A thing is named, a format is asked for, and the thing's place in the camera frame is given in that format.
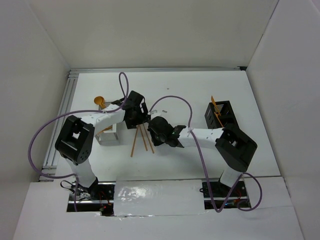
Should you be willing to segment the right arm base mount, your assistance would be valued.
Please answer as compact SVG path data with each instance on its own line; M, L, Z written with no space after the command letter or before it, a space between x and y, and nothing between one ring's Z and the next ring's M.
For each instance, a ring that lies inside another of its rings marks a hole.
M210 186L213 193L214 202L216 204L216 207L219 209L222 207L222 203L225 201L226 196L230 191L230 188L226 185L223 185L218 180L210 180ZM199 189L199 191L203 194L204 209L213 210L214 207L212 205L208 185L205 180L202 180L202 187ZM224 208L236 209L238 204L240 208L251 208L247 188L243 180L240 180L237 183L236 187L234 188L227 202L225 203Z

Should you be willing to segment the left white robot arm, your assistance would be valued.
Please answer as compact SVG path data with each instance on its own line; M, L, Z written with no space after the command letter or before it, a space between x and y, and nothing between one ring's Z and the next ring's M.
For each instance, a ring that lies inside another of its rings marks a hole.
M67 117L55 142L55 149L67 159L86 199L92 200L99 193L99 181L89 162L94 137L114 124L125 122L129 130L149 119L145 97L133 90L127 98L113 101L102 111L82 117Z

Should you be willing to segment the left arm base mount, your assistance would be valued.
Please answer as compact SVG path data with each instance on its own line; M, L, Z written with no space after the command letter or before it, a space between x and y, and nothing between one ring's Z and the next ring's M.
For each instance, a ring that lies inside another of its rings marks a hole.
M60 187L69 193L66 207L68 213L75 213L76 211L78 213L99 212L104 217L114 216L115 186L115 182L100 182L91 193L88 193L80 186L75 192L75 181L62 180L60 182Z

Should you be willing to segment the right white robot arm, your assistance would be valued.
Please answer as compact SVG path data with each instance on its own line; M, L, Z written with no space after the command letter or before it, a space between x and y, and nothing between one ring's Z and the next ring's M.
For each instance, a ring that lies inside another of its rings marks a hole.
M257 143L235 124L214 129L190 128L185 125L173 127L164 117L156 116L149 121L147 130L154 146L199 146L217 150L226 162L218 184L218 190L223 196L230 196L235 191L236 180L248 170L258 148Z

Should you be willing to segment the orange chopstick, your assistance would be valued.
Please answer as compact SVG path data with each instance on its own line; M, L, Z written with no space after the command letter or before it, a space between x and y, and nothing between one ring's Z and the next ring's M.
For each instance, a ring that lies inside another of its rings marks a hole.
M154 148L153 148L153 145L152 145L151 139L150 139L150 137L149 137L149 134L148 134L147 128L145 127L145 125L144 125L144 124L143 124L142 126L143 126L143 129L144 129L144 131L145 131L145 134L146 134L147 141L148 141L148 143L149 143L149 146L150 146L151 152L152 152L152 154L154 154L154 153L155 153L155 151L154 151Z
M146 143L146 140L145 140L141 125L139 125L138 128L140 130L140 134L141 134L141 137L142 137L144 148L145 148L146 151L148 151L147 143Z
M135 146L136 146L136 139L137 139L137 135L138 135L138 132L139 132L139 128L140 128L140 126L138 125L138 126L136 127L136 130L135 130L134 139L133 139L133 143L132 143L132 148L131 148L131 152L130 152L130 157L131 157L131 158L132 158L133 155L134 155Z

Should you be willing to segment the orange spoon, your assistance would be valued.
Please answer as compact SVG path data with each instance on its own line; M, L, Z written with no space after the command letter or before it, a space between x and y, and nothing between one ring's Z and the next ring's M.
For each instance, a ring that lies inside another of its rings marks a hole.
M96 96L93 101L96 105L99 105L102 109L105 108L105 99L102 96Z

